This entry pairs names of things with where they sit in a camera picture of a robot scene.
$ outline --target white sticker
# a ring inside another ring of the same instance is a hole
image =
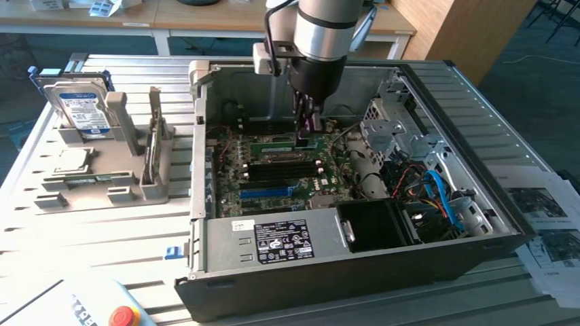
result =
[[[124,22],[123,25],[134,27],[150,27],[150,25],[144,22]]]
[[[63,93],[59,95],[70,112],[75,127],[86,138],[102,137],[111,130],[106,113],[98,109],[99,98],[95,93]]]
[[[256,224],[256,221],[252,219],[232,221],[232,231],[251,231],[254,230],[254,224]]]
[[[312,251],[312,247],[296,248],[298,253],[310,253],[311,251]]]

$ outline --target cable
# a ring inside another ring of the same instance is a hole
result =
[[[394,197],[396,197],[396,195],[399,194],[399,189],[400,186],[403,185],[403,181],[406,180],[407,173],[411,171],[412,168],[419,168],[419,167],[420,167],[419,165],[411,164],[403,171],[403,175],[400,176],[398,186],[395,187],[395,191],[392,192]]]
[[[332,154],[332,150],[335,149],[335,145],[336,142],[339,141],[339,139],[352,130],[355,129],[355,127],[360,124],[360,122],[358,122],[356,124],[354,124],[351,127],[348,127],[347,129],[343,130],[343,132],[339,134],[339,136],[330,142],[330,156],[332,158],[332,163],[335,164],[336,169],[339,170],[339,175],[343,176],[343,170],[339,167],[339,163],[336,163],[336,156]]]
[[[444,218],[448,218],[446,209],[443,208],[442,204],[436,200],[432,200],[432,201],[431,200],[426,200],[426,202],[430,205],[432,205],[442,212]]]
[[[504,65],[512,65],[514,63],[520,63],[527,58],[542,58],[542,59],[547,59],[547,60],[552,60],[552,61],[558,61],[558,62],[571,63],[572,65],[580,65],[579,61],[570,61],[570,60],[563,60],[563,59],[558,59],[558,58],[551,58],[550,56],[536,56],[536,55],[527,55],[527,56],[523,56],[520,59],[518,59],[515,61],[504,61],[502,63]]]
[[[219,160],[222,161],[223,158],[224,158],[226,151],[228,150],[228,148],[230,148],[230,146],[232,144],[234,134],[232,134],[232,130],[230,129],[230,127],[228,126],[223,126],[223,125],[210,127],[210,129],[206,131],[206,134],[208,134],[210,132],[212,132],[218,128],[224,128],[228,131],[228,142],[226,143],[226,147],[224,147],[222,153],[218,156]]]
[[[272,40],[272,30],[271,30],[271,16],[287,5],[291,4],[294,0],[287,0],[284,3],[280,3],[275,8],[267,11],[264,15],[264,25],[266,25],[266,41],[268,43],[268,51],[271,53],[271,60],[272,60],[272,75],[274,77],[280,76],[280,67],[279,67],[279,61],[276,60],[276,52],[274,50],[274,40]]]
[[[431,206],[434,206],[439,210],[439,206],[431,200],[422,199],[420,202],[424,204],[430,204]]]
[[[342,163],[340,171],[343,171],[344,165],[347,164],[347,161],[351,158],[351,153],[358,153],[360,158],[366,158],[366,155],[360,151],[358,151],[356,149],[348,150],[347,153],[343,155],[344,161]]]
[[[411,197],[419,197],[422,192],[423,192],[423,189],[424,189],[423,186],[427,183],[431,183],[431,181],[426,181],[426,180],[415,181],[404,188],[406,193],[408,193],[411,195]],[[422,187],[418,193],[414,192],[414,188],[416,188],[416,187]]]
[[[447,200],[446,185],[443,184],[442,176],[439,175],[438,172],[435,172],[432,170],[428,170],[428,171],[426,171],[426,180],[428,180],[430,177],[435,180],[435,183],[438,184],[439,195],[440,195],[440,199],[442,199],[442,205],[443,205],[443,208],[446,209],[447,216],[450,218],[450,222],[460,230],[463,230],[463,225],[459,222],[458,216],[455,215],[455,212],[454,212],[454,208],[450,206],[450,202]],[[427,194],[428,194],[430,198],[434,198],[435,195],[434,195],[434,190],[432,190],[432,185],[431,184],[426,184],[426,190],[427,190]]]

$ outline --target red emergency stop button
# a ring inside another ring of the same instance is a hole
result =
[[[128,306],[122,306],[111,314],[110,326],[132,326],[139,316]]]

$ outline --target blue pcie slot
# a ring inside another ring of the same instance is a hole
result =
[[[270,198],[270,197],[292,197],[294,187],[278,187],[271,189],[240,190],[240,199]]]

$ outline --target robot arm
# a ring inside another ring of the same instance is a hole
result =
[[[294,41],[290,41],[284,19],[292,13],[282,15],[280,11],[290,11],[288,6],[296,2],[299,8]],[[288,80],[294,87],[296,145],[307,143],[310,132],[322,130],[324,100],[340,84],[363,2],[364,0],[288,0],[266,14],[267,38],[264,45],[254,46],[256,73],[271,73],[278,77],[288,66]]]

